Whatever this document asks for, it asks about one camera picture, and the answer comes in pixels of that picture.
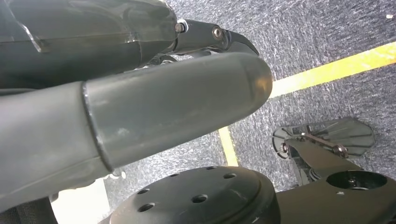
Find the mounting hole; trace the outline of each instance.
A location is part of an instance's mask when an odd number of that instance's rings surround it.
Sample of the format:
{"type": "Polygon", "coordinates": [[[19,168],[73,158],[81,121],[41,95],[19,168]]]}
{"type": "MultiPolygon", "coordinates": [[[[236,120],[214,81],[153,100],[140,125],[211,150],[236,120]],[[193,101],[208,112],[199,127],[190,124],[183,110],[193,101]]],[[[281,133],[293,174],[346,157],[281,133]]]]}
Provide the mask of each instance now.
{"type": "Polygon", "coordinates": [[[387,181],[381,174],[361,170],[338,172],[326,179],[334,187],[349,190],[371,190],[384,186],[387,181]]]}
{"type": "Polygon", "coordinates": [[[236,177],[236,174],[226,174],[226,175],[223,176],[224,179],[231,179],[231,178],[234,178],[234,177],[236,177]]]}
{"type": "Polygon", "coordinates": [[[155,205],[155,203],[148,203],[148,204],[145,204],[145,205],[141,206],[137,211],[138,211],[138,212],[147,211],[147,210],[153,208],[154,205],[155,205]]]}
{"type": "Polygon", "coordinates": [[[137,192],[138,195],[144,194],[146,192],[148,192],[150,189],[146,188],[146,189],[142,189],[139,192],[137,192]]]}
{"type": "Polygon", "coordinates": [[[208,199],[208,195],[197,195],[191,199],[193,203],[202,203],[208,199]]]}

